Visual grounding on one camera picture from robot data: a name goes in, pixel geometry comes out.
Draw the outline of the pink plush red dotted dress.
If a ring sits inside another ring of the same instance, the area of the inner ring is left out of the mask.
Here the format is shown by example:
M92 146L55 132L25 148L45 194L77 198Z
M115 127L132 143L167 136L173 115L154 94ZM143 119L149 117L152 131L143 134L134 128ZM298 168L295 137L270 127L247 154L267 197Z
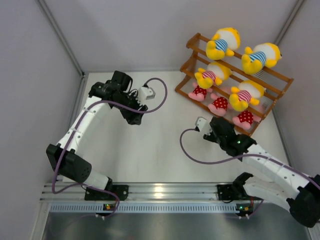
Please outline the pink plush red dotted dress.
M194 89L192 92L188 93L188 97L198 102L203 102L207 94L213 91L212 88L201 88L196 82L194 82L192 86L194 87Z

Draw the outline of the yellow plush red stripes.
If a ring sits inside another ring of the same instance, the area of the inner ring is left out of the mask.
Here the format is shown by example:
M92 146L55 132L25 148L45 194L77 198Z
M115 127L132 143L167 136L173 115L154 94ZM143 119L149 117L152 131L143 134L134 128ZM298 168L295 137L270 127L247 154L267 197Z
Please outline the yellow plush red stripes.
M257 106L260 103L260 98L264 96L265 90L265 87L252 80L242 81L238 86L231 87L229 103L235 111L242 112L249 105Z
M198 68L194 76L200 88L209 89L213 85L220 86L232 74L233 71L230 68L215 61L210 63L206 69Z

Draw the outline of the yellow plush blue stripes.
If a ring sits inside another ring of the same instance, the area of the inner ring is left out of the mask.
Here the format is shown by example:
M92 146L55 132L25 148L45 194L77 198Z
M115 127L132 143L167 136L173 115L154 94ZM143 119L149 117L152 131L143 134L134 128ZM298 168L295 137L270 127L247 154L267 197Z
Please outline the yellow plush blue stripes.
M264 67L273 68L281 58L282 53L276 44L265 42L254 48L247 46L241 57L242 70L247 75L254 75Z
M211 60L232 57L241 45L241 36L233 27L220 28L206 44L205 53Z

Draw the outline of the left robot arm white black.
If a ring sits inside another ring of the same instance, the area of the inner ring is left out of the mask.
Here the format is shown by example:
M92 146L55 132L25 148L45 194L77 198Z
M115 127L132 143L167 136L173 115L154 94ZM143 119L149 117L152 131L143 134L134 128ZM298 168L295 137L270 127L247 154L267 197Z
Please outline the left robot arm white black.
M51 167L57 174L94 187L102 200L113 194L112 179L94 170L83 158L85 148L112 109L118 109L129 125L141 124L143 112L148 110L144 101L153 99L155 92L147 84L131 89L132 84L129 75L117 70L110 80L96 82L71 128L57 144L49 144L46 149Z

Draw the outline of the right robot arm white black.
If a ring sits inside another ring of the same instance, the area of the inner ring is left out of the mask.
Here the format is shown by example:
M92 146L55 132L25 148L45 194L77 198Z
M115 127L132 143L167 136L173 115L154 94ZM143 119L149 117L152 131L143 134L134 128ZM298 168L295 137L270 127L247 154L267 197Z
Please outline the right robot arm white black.
M240 199L258 197L287 210L301 225L313 228L320 222L320 176L311 177L279 161L253 138L237 134L234 125L222 117L207 120L199 117L197 129L203 138L216 143L225 153L252 166L271 181L258 181L252 176L233 186Z

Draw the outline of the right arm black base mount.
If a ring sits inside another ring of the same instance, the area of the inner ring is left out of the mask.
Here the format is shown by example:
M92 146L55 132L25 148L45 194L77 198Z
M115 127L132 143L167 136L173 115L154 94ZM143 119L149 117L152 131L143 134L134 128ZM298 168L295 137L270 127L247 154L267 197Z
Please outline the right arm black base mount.
M242 185L218 184L217 194L220 201L239 201L250 199L250 196L247 195Z

